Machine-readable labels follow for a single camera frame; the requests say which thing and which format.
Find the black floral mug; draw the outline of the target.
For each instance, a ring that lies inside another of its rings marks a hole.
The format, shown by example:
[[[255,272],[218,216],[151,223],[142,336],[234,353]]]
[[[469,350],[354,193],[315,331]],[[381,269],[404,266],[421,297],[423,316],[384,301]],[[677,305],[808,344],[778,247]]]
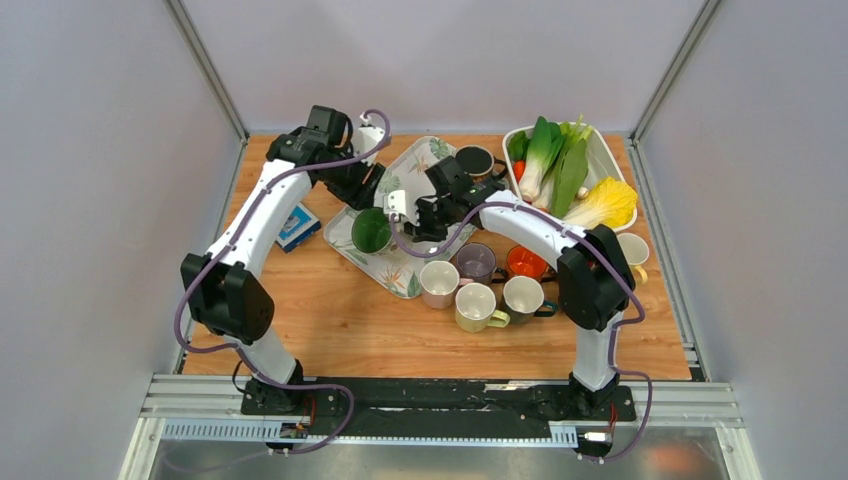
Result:
[[[506,162],[478,145],[463,146],[455,151],[460,167],[474,179],[491,176],[500,181],[508,174]]]

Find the purple mug black handle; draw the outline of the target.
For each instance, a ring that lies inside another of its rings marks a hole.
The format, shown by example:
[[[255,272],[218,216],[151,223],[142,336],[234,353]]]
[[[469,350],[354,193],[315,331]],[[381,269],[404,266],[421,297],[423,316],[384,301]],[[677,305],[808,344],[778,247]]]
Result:
[[[494,251],[481,243],[467,243],[455,255],[455,266],[463,278],[484,285],[503,284],[510,279],[507,270],[497,264]]]

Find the pink faceted mug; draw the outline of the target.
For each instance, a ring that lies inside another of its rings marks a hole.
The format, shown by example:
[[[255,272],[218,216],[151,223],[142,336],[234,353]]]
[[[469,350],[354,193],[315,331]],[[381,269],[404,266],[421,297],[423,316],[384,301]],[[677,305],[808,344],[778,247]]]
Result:
[[[457,290],[473,282],[463,277],[449,261],[431,261],[426,263],[419,275],[421,296],[424,303],[433,309],[449,308]]]

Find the large floral cream mug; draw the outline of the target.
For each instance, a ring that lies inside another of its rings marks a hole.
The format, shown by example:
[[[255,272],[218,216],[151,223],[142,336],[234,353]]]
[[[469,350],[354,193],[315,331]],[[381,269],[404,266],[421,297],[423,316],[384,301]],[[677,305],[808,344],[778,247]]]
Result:
[[[351,240],[354,247],[364,254],[387,252],[393,241],[389,219],[383,209],[372,207],[362,210],[353,221]]]

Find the orange mug black handle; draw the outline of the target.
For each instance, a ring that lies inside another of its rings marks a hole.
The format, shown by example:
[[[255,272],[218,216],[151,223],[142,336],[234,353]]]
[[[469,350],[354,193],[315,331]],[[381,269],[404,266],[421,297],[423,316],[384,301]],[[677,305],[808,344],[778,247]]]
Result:
[[[540,283],[552,282],[556,272],[540,256],[525,247],[516,245],[506,256],[506,268],[513,276],[526,276]]]

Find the lime green faceted mug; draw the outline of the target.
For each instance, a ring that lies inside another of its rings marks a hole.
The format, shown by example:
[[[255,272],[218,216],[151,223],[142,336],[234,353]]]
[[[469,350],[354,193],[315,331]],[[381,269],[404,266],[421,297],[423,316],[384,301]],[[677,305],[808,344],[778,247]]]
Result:
[[[487,285],[470,283],[462,286],[455,297],[455,321],[468,333],[478,333],[486,328],[505,328],[510,315],[497,308],[494,291]]]

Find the dark green faceted mug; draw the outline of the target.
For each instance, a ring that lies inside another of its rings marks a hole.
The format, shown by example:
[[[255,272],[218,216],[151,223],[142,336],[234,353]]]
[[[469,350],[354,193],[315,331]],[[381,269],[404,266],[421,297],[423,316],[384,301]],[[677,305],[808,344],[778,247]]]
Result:
[[[502,290],[502,310],[509,316],[510,325],[521,325],[532,318],[553,317],[558,306],[545,298],[542,285],[534,278],[515,276]]]

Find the pale yellow mug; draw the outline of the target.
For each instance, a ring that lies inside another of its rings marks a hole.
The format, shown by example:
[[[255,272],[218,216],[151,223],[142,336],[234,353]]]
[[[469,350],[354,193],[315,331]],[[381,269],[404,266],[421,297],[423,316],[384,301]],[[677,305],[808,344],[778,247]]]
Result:
[[[647,271],[643,267],[650,257],[650,249],[647,242],[642,237],[629,232],[619,233],[617,240],[636,284],[639,286],[644,285],[649,278]]]

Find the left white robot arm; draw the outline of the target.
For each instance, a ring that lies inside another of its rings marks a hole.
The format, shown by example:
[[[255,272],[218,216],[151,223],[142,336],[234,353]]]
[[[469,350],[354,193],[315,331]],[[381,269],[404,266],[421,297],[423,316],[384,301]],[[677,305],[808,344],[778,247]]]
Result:
[[[181,330],[182,316],[225,338],[253,376],[268,384],[267,400],[282,414],[300,410],[306,388],[294,380],[299,363],[283,346],[271,322],[273,299],[261,285],[267,257],[285,222],[317,183],[354,210],[374,206],[385,171],[376,155],[391,141],[390,121],[372,108],[357,121],[330,107],[312,107],[305,125],[270,144],[258,180],[230,226],[203,254],[186,255],[180,266],[185,292],[174,320],[178,343],[192,353]]]

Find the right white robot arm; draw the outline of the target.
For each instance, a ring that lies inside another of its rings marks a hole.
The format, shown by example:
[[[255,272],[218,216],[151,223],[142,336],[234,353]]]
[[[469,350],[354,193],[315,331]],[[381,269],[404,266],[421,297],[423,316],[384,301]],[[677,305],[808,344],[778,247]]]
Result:
[[[403,189],[388,193],[383,211],[392,234],[430,242],[425,257],[441,255],[462,229],[472,225],[508,238],[541,257],[555,272],[558,305],[577,326],[577,357],[571,376],[573,410],[595,418],[611,402],[617,329],[636,304],[635,281],[615,233],[608,227],[578,227],[524,202],[500,181],[475,181],[448,156],[429,167],[433,190],[416,199]]]

